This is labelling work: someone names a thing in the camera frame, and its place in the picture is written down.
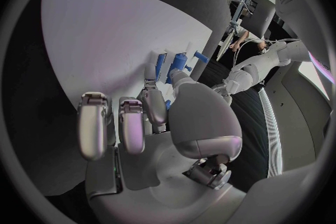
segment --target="blue object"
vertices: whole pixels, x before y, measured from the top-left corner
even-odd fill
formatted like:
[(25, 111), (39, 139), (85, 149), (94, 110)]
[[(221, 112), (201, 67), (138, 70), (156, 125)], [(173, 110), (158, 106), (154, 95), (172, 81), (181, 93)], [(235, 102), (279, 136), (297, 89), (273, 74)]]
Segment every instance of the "blue object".
[(166, 83), (171, 84), (171, 79), (169, 76), (170, 71), (172, 71), (175, 68), (177, 68), (178, 70), (183, 70), (186, 60), (188, 60), (188, 57), (183, 53), (175, 55), (174, 61), (172, 62), (168, 71)]
[(185, 66), (185, 69), (187, 69), (189, 72), (191, 72), (193, 69), (190, 66)]
[(158, 81), (158, 77), (160, 76), (161, 67), (162, 67), (162, 64), (165, 61), (165, 58), (166, 58), (166, 54), (160, 54), (157, 57), (157, 63), (156, 63), (156, 67), (155, 67), (156, 81)]
[(166, 104), (166, 109), (168, 110), (170, 108), (171, 101), (167, 100), (165, 101), (165, 104)]
[(202, 53), (200, 52), (195, 52), (194, 56), (198, 59), (200, 59), (202, 62), (208, 63), (209, 62), (209, 58), (204, 56)]

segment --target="dark background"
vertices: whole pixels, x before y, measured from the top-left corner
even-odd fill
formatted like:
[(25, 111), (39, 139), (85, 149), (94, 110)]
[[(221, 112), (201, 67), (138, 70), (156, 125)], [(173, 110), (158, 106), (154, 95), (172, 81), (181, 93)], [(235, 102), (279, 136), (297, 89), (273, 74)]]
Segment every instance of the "dark background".
[[(3, 5), (7, 0), (0, 0), (0, 5)], [(336, 223), (335, 209), (336, 209), (336, 191), (334, 182), (336, 182), (335, 171), (332, 174), (327, 186), (321, 193), (320, 197), (314, 203), (313, 207), (310, 208), (308, 213), (300, 223)], [(10, 182), (7, 180), (5, 173), (0, 169), (0, 183), (2, 187), (2, 200), (4, 202), (2, 210), (2, 218), (10, 219), (11, 222), (16, 223), (24, 220), (25, 222), (39, 223), (39, 221), (32, 216), (30, 211), (26, 206), (20, 201)]]

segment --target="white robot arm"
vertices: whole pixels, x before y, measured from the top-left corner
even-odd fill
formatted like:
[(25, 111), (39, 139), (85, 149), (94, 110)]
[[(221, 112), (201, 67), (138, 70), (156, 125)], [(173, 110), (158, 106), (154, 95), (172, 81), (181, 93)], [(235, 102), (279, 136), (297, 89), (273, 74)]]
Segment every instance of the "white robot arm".
[(246, 91), (266, 78), (269, 71), (275, 66), (286, 66), (291, 61), (309, 62), (308, 50), (302, 41), (289, 44), (281, 41), (274, 43), (270, 49), (258, 56), (253, 56), (231, 69), (223, 84), (212, 87), (230, 104), (231, 94)]

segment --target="person's hand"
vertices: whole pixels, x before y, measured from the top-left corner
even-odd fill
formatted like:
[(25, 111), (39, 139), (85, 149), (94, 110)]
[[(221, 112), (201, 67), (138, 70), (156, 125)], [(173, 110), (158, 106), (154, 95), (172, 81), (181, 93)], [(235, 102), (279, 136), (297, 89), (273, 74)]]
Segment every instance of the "person's hand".
[(230, 45), (230, 49), (232, 49), (232, 51), (235, 52), (240, 49), (240, 44), (237, 42), (234, 42)]

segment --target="gray wall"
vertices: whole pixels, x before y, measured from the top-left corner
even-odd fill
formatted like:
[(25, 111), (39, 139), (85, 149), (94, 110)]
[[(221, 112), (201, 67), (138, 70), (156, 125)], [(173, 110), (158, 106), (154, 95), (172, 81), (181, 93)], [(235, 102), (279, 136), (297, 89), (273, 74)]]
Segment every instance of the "gray wall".
[(279, 68), (265, 87), (277, 119), (283, 171), (312, 163), (323, 144), (331, 108), (320, 91), (300, 75), (300, 63)]

